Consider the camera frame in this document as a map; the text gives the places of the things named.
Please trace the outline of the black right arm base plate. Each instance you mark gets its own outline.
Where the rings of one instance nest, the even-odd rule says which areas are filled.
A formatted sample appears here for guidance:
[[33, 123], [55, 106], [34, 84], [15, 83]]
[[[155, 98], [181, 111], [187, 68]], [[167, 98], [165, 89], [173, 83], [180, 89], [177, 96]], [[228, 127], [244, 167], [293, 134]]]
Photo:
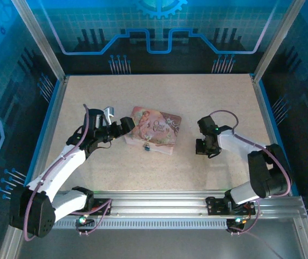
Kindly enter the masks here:
[[252, 216], [256, 215], [253, 202], [246, 202], [241, 205], [236, 204], [232, 198], [207, 197], [206, 206], [208, 215], [212, 216]]

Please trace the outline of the aluminium frame post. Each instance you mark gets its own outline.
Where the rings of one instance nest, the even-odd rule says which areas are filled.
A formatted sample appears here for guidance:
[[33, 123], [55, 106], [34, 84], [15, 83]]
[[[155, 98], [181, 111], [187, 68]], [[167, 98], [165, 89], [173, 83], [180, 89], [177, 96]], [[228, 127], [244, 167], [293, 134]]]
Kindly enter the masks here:
[[11, 0], [19, 13], [22, 21], [29, 30], [32, 38], [41, 50], [44, 58], [52, 69], [57, 79], [62, 82], [65, 79], [65, 73], [49, 43], [32, 10], [26, 0]]
[[287, 36], [305, 1], [306, 0], [292, 0], [272, 40], [270, 41], [268, 48], [265, 50], [255, 70], [253, 76], [254, 83], [259, 83], [259, 81], [261, 80], [272, 59], [274, 58], [276, 52], [278, 51], [280, 45]]

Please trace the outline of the black connector box with LED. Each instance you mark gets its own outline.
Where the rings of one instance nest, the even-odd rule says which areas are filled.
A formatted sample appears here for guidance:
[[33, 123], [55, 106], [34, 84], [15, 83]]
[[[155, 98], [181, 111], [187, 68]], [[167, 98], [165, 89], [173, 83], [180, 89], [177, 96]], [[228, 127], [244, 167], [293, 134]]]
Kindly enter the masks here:
[[227, 219], [227, 232], [235, 233], [244, 231], [246, 222], [247, 220], [243, 218]]
[[76, 219], [76, 229], [79, 230], [81, 228], [93, 228], [94, 227], [94, 219], [88, 219], [86, 216], [81, 216]]

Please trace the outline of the aluminium mounting rail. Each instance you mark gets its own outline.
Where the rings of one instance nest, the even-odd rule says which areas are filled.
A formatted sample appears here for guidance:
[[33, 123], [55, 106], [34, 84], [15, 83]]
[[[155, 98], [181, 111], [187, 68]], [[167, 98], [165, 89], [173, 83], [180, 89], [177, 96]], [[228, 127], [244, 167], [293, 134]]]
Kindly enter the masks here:
[[[207, 217], [207, 197], [223, 198], [221, 190], [98, 191], [95, 198], [112, 199], [110, 217], [197, 218]], [[260, 219], [306, 218], [300, 196], [268, 198], [259, 202]]]

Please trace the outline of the aluminium table side rail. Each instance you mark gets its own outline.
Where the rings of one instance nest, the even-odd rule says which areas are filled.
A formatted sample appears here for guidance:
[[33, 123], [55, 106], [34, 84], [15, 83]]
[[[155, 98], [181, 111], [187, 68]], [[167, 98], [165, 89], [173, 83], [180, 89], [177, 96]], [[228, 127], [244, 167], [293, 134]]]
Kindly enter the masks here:
[[53, 139], [54, 131], [56, 129], [56, 124], [58, 121], [68, 81], [69, 76], [66, 76], [62, 81], [57, 81], [55, 85], [53, 95], [51, 97], [51, 101], [49, 103], [47, 113], [36, 144], [36, 148], [24, 182], [25, 186], [33, 179], [35, 179], [40, 173], [45, 171], [51, 142]]
[[271, 109], [268, 95], [261, 80], [255, 81], [254, 74], [250, 74], [250, 78], [254, 87], [254, 91], [264, 120], [265, 128], [269, 136], [269, 140], [271, 143], [277, 144], [282, 149], [285, 162], [283, 166], [285, 167], [286, 172], [290, 177], [290, 184], [292, 184], [292, 177], [290, 175], [290, 165], [289, 162], [287, 161], [286, 152], [284, 150], [284, 146], [278, 132], [277, 124], [273, 116], [273, 111]]

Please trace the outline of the pink storybook tin box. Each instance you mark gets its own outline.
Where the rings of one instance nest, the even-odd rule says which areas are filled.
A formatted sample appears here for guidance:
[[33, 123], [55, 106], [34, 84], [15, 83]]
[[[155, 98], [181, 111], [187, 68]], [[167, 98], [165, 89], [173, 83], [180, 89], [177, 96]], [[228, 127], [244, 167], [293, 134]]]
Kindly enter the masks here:
[[173, 153], [182, 120], [180, 116], [136, 106], [131, 118], [135, 127], [125, 135], [127, 144], [143, 148], [144, 143], [148, 143], [150, 151]]

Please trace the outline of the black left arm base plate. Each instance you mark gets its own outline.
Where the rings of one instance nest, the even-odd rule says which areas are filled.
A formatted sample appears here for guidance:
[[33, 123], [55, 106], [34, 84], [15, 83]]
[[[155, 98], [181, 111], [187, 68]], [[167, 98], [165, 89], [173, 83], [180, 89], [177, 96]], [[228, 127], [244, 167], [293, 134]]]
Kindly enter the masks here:
[[112, 199], [94, 199], [91, 210], [88, 212], [92, 216], [110, 216], [112, 210]]

